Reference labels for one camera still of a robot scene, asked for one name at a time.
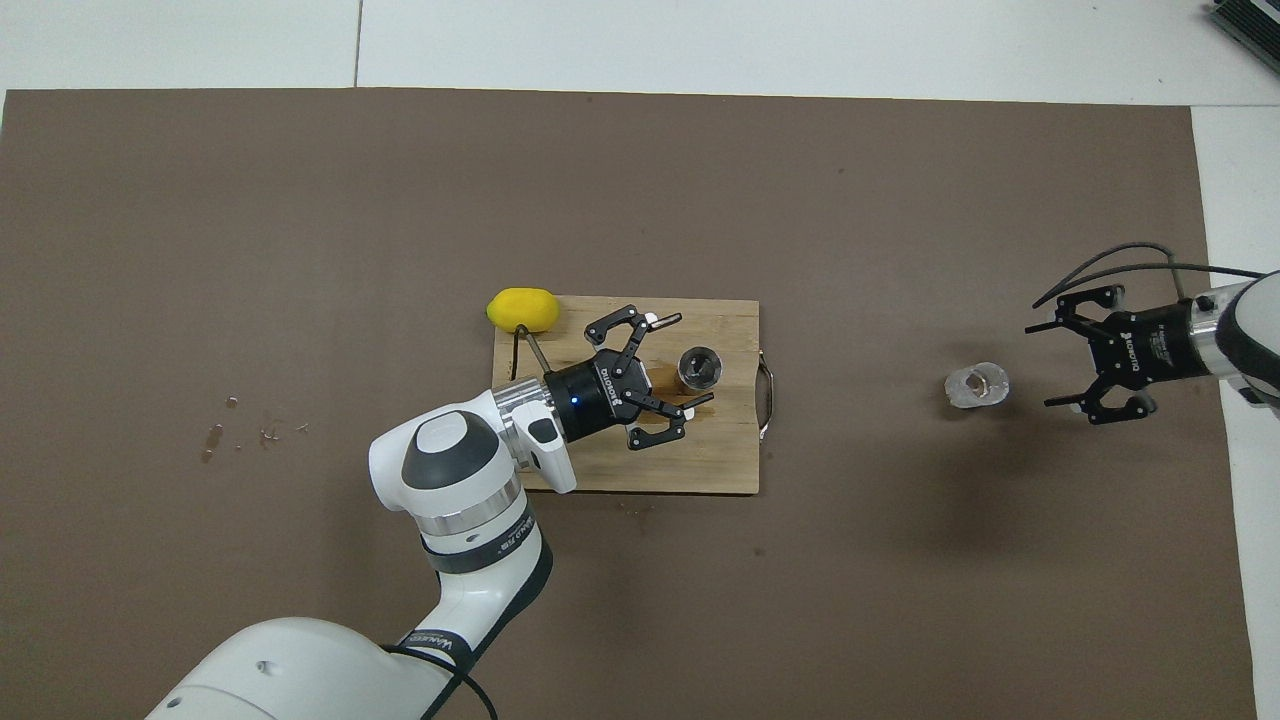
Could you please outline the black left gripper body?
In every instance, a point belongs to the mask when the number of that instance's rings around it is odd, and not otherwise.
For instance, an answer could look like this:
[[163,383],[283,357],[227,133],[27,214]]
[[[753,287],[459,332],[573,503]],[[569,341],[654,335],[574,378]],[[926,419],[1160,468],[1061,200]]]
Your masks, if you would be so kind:
[[545,387],[564,441],[573,443],[612,427],[632,424],[641,414],[626,400],[649,395],[652,382],[643,361],[632,359],[622,375],[613,373],[620,352],[598,352],[593,357],[545,374]]

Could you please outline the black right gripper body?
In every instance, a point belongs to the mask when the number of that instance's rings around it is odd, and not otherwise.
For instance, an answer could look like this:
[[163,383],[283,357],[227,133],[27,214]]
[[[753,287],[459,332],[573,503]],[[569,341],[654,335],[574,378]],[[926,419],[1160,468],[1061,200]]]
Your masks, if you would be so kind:
[[1201,375],[1190,337],[1190,305],[1110,313],[1094,342],[1094,370],[1116,386],[1149,386]]

